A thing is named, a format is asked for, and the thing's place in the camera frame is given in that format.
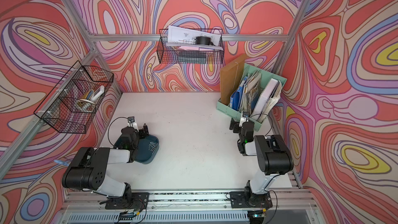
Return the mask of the teal plastic storage tray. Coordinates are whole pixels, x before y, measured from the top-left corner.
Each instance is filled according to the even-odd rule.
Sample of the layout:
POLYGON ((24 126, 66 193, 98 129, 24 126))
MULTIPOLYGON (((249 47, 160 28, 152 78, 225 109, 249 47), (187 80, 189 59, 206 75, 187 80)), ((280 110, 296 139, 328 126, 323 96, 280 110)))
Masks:
MULTIPOLYGON (((121 138, 116 141, 115 147, 118 149, 121 145, 121 138)), ((139 162, 149 164, 155 157, 159 149, 159 139, 153 135, 148 135, 139 140, 137 150, 128 150, 130 152, 128 163, 139 162)))

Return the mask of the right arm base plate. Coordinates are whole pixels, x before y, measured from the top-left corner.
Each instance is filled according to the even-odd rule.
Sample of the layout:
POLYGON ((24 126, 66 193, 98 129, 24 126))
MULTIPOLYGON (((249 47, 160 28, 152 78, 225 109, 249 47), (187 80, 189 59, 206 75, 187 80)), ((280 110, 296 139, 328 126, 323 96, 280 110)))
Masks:
POLYGON ((244 191, 232 191, 229 193, 231 208, 263 208, 273 207, 270 194, 256 195, 244 191))

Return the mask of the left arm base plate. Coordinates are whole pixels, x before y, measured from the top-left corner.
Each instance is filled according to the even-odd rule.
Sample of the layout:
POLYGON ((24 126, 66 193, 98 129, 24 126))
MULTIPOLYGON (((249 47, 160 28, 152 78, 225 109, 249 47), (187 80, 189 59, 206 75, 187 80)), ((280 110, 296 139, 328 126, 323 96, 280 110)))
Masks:
POLYGON ((133 210, 143 210, 147 207, 149 200, 148 192, 133 192, 127 194, 123 197, 118 198, 108 198, 105 203, 105 209, 133 209, 133 210))

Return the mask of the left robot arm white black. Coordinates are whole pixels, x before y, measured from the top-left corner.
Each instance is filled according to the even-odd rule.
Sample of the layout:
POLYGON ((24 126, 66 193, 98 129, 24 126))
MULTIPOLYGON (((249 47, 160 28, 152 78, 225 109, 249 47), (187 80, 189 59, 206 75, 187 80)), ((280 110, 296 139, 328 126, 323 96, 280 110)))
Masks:
POLYGON ((135 160, 139 131, 135 127, 125 127, 119 140, 120 148, 80 148, 63 174, 62 186, 106 196, 107 200, 102 202, 106 209, 132 208, 135 199, 130 185, 113 179, 107 169, 112 164, 127 164, 135 160))

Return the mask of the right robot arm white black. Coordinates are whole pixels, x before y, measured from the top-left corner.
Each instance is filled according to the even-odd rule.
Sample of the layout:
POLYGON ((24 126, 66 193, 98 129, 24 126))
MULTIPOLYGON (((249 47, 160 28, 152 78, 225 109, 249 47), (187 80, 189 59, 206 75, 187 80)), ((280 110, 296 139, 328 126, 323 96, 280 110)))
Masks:
POLYGON ((250 207, 270 207, 270 187, 277 177, 293 170, 291 152, 281 135, 254 135, 255 124, 242 123, 237 147, 243 156, 257 158, 259 171, 244 189, 244 202, 250 207))

